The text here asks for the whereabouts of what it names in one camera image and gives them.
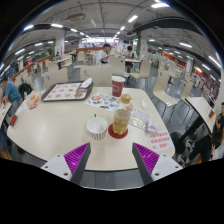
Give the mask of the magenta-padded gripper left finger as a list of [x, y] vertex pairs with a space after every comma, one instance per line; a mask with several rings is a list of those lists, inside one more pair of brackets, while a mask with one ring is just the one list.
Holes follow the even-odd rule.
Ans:
[[79, 185], [90, 153], [91, 145], [86, 143], [65, 155], [56, 154], [42, 166], [42, 169]]

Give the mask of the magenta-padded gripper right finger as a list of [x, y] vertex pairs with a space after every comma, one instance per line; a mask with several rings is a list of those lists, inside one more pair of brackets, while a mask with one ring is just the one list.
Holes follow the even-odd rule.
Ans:
[[145, 185], [182, 169], [170, 156], [166, 154], [159, 155], [137, 143], [133, 144], [132, 153]]

